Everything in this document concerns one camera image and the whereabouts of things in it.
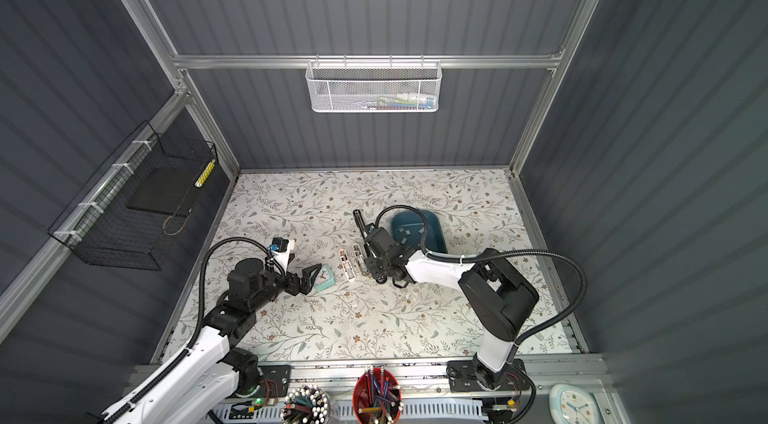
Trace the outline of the beige staple remover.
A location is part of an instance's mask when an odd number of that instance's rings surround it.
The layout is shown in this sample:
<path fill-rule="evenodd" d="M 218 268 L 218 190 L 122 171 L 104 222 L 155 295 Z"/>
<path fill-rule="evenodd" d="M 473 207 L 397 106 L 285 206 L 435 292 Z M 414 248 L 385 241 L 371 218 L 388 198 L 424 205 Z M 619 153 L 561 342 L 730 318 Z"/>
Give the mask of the beige staple remover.
<path fill-rule="evenodd" d="M 368 271 L 368 269 L 367 269 L 367 267 L 365 265 L 365 262 L 364 262 L 364 256 L 363 256 L 362 248 L 360 247 L 359 244 L 355 243 L 353 245 L 353 247 L 352 247 L 352 250 L 353 250 L 354 263 L 355 263 L 358 271 L 360 272 L 360 274 L 362 276 L 368 276 L 369 275 L 369 271 Z"/>

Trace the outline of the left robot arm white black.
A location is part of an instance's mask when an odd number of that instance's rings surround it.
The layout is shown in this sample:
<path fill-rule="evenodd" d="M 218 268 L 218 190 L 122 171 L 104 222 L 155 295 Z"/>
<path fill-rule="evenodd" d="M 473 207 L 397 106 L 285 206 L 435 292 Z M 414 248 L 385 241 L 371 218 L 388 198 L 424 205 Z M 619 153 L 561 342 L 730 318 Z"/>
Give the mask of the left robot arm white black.
<path fill-rule="evenodd" d="M 242 242 L 255 246 L 264 260 L 238 262 L 228 276 L 228 289 L 210 311 L 205 310 L 205 278 L 210 258 L 220 247 Z M 248 237 L 222 239 L 201 263 L 198 311 L 188 342 L 135 389 L 105 409 L 99 423 L 197 423 L 221 401 L 247 393 L 262 382 L 258 357 L 238 346 L 257 322 L 258 311 L 285 292 L 309 294 L 323 266 L 286 270 L 293 260 L 293 240 L 276 238 L 267 247 Z"/>

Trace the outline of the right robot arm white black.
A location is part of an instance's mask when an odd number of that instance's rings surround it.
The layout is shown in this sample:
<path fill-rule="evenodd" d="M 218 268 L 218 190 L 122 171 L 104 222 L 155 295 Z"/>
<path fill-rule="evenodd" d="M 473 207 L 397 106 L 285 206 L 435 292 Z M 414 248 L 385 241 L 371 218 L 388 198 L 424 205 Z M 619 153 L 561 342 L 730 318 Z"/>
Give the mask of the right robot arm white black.
<path fill-rule="evenodd" d="M 397 241 L 380 225 L 387 212 L 403 209 L 421 220 L 422 234 L 416 247 Z M 587 275 L 572 258 L 547 249 L 515 249 L 500 252 L 487 248 L 476 255 L 451 255 L 427 247 L 429 221 L 419 209 L 402 204 L 386 207 L 372 223 L 362 211 L 353 212 L 354 222 L 364 240 L 364 263 L 379 284 L 391 282 L 397 288 L 411 284 L 434 284 L 462 293 L 479 319 L 484 334 L 473 357 L 470 375 L 486 390 L 496 390 L 521 344 L 533 335 L 570 316 L 586 297 Z M 579 278 L 576 296 L 555 316 L 528 330 L 523 324 L 539 302 L 536 288 L 510 262 L 512 257 L 547 257 L 569 266 Z"/>

